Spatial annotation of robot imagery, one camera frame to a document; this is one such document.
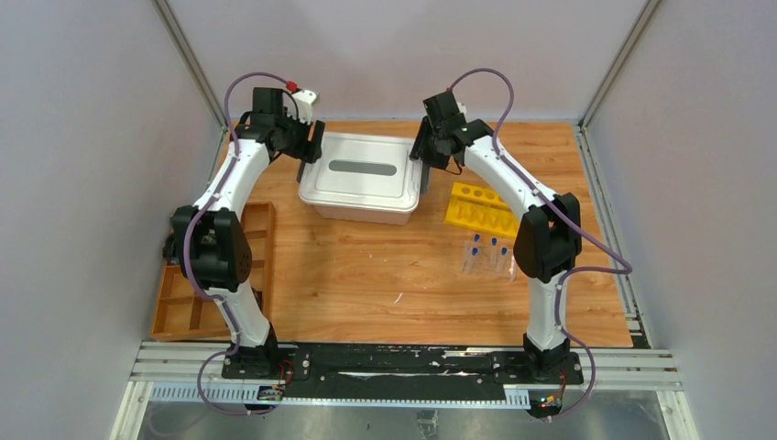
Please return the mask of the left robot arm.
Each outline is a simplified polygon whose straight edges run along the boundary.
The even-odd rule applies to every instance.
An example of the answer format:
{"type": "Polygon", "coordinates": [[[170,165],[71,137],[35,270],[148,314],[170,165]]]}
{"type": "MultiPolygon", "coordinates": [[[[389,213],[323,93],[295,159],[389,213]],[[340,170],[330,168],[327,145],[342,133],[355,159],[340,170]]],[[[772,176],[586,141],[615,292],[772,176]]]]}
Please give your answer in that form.
{"type": "Polygon", "coordinates": [[[268,379],[282,365],[275,331],[249,281],[253,255],[241,218],[256,181],[278,156],[308,164],[322,156],[325,124],[312,117],[317,99],[307,89],[255,88],[213,181],[170,219],[183,275],[216,304],[230,331],[227,379],[268,379]]]}

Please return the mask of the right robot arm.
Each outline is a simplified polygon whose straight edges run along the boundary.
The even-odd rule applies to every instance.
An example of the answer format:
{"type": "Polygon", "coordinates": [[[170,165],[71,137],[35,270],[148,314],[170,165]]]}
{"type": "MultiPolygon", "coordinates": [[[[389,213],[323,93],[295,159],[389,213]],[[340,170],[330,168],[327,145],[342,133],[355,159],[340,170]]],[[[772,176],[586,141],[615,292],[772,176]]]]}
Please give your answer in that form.
{"type": "Polygon", "coordinates": [[[571,193],[558,194],[536,180],[502,145],[495,129],[481,119],[467,120],[463,107],[447,90],[423,100],[425,115],[410,158],[443,170],[454,162],[486,182],[519,221],[513,258],[528,279],[529,324],[517,364],[535,382],[572,380],[575,357],[564,334],[562,276],[575,267],[582,251],[580,203],[571,193]]]}

